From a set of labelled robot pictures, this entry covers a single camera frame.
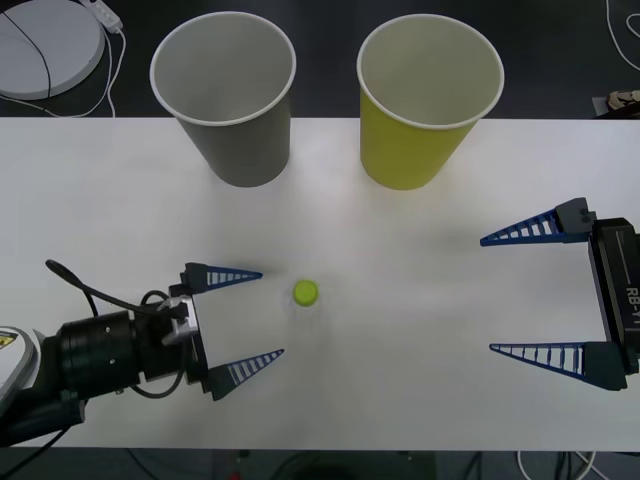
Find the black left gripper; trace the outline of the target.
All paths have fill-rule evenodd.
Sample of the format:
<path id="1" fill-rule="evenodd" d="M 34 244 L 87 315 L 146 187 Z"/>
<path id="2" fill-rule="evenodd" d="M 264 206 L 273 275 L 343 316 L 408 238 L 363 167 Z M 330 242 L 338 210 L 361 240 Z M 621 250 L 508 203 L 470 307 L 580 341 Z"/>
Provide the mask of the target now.
<path id="1" fill-rule="evenodd" d="M 167 293 L 146 292 L 140 301 L 144 312 L 134 317 L 136 360 L 142 380 L 173 375 L 166 394 L 173 393 L 181 383 L 198 384 L 218 401 L 273 364 L 284 349 L 209 370 L 195 306 L 198 295 L 262 277 L 256 271 L 189 262 L 180 274 L 181 283 L 170 286 Z"/>

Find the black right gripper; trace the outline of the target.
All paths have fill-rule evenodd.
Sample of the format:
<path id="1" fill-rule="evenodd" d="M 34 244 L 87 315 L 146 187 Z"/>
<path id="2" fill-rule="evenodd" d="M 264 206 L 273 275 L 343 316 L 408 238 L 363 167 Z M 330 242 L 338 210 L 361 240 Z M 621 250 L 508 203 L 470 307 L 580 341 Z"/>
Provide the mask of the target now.
<path id="1" fill-rule="evenodd" d="M 492 343 L 489 348 L 603 390 L 621 391 L 627 388 L 626 371 L 639 371 L 639 234 L 623 218 L 596 219 L 586 199 L 578 197 L 491 233 L 480 246 L 580 243 L 591 234 L 589 256 L 609 342 Z"/>

